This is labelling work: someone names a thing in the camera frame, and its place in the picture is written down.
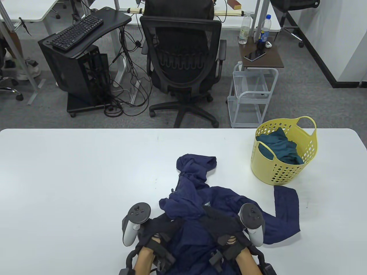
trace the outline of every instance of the wire basket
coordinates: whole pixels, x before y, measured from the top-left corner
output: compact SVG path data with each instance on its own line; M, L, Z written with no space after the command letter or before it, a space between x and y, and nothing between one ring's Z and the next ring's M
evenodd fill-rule
M309 135L297 125L301 118L308 118L315 126L314 132ZM280 161L274 152L263 142L257 141L256 137L260 134L270 134L281 127L287 136L297 144L297 153L302 158L304 164L292 165ZM273 159L266 158L260 151L259 145L262 144L274 156ZM254 147L251 156L251 169L254 175L261 181L271 185L284 185L298 175L303 168L310 163L317 152L316 123L307 116L298 118L279 118L269 120L261 124L255 135Z

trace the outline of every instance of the floor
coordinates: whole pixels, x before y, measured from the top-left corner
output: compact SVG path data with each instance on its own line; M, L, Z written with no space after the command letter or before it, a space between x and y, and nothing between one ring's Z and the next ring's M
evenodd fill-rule
M72 23L71 7L68 1L66 2L68 4L66 10L62 9L60 4L55 6L55 9L60 12L61 19L56 19L53 12L48 15L54 31L60 31ZM47 32L42 23L27 23L27 28L32 36L23 29L18 31L24 56L39 62L42 74L36 81L39 83L45 78L46 82L30 106L27 105L27 101L33 91L28 81L18 86L18 90L23 92L25 97L22 102L16 101L13 95L0 93L0 130L5 128L171 128L173 126L176 118L174 111L159 111L155 118L150 118L147 111L136 117L122 115L118 118L108 118L102 110L97 110L71 118L66 112L67 93L55 86L55 79L37 44L38 40L47 36ZM136 27L128 26L126 29L134 38L141 38ZM240 59L236 37L237 32L222 32L222 39L227 39L227 57L222 78L212 89L214 101L210 104L205 102L202 106L217 117L222 128L230 127L225 101L233 67ZM367 89L333 89L307 49L298 47L297 40L286 33L281 33L276 44L285 68L279 71L278 83L265 120L311 116L319 128L354 129L367 145ZM109 35L98 40L96 45L101 52L108 54L110 61L113 60L113 48ZM145 59L140 51L133 52L131 57L138 65L145 66ZM15 71L5 70L4 74L14 76ZM150 104L171 100L170 95L165 95L153 88ZM136 103L141 101L142 98L138 96ZM124 111L128 114L136 114L141 110L141 108L124 106ZM181 127L210 128L211 124L187 114Z

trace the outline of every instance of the person's leg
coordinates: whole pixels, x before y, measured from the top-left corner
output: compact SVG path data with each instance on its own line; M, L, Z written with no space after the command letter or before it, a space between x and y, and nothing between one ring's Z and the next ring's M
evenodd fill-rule
M9 31L8 27L6 26L6 24L5 23L3 23L3 24L6 27L6 30L8 31L8 34L10 35L10 38L13 40L13 42L15 44L15 47L17 48L18 52L20 53L21 57L24 58L24 56L23 56L23 50L22 50L22 45L21 45L21 42L19 40L19 37L18 37L17 33L16 32ZM17 67L17 72L18 72L17 73L17 79L18 80L28 80L28 77L27 77L26 73L24 72L24 70L20 66L20 63L18 62L17 57L13 53L12 49L8 46L7 47L7 50L11 54L11 56L13 57L14 62L15 62L15 65ZM28 70L29 70L30 74L33 77L37 77L37 76L39 76L41 74L41 70L40 70L40 68L38 66L33 67L33 66L27 64L27 67L28 67Z

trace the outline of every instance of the black office chair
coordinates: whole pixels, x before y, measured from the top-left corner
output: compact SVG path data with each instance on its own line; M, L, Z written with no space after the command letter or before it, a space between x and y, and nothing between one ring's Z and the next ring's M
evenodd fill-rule
M1 86L3 84L3 82L9 82L9 80L11 81L13 86L17 86L18 85L18 81L12 77L3 77L3 71L2 71L2 67L4 66L4 57L6 54L6 50L5 47L7 46L7 42L5 41L5 39L1 39L0 38L0 92L4 91L4 92L10 92L15 94L15 99L18 101L22 101L23 95L18 92L16 89L14 88L10 88L8 86Z
M303 48L304 43L303 40L293 32L291 32L288 29L298 29L297 26L284 26L284 22L286 20L287 12L288 11L298 11L303 10L306 8L317 8L320 5L320 0L270 0L271 4L276 7L278 10L280 10L283 15L280 20L280 27L281 30L285 30L290 35L294 36L299 40L298 46L300 48Z
M178 110L174 128L179 128L185 113L191 112L218 128L216 118L195 103L203 98L213 101L208 91L221 78L227 43L220 40L221 22L154 16L142 16L140 22L146 39L142 54L147 55L147 72L152 83L178 100L150 106L150 117L156 115L156 110ZM219 66L215 76L218 46Z

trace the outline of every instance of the black keyboard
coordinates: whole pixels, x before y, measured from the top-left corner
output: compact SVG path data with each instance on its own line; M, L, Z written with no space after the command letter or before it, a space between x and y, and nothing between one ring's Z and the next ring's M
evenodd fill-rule
M50 44L55 48L67 52L102 24L102 19L88 15L75 25L59 32Z

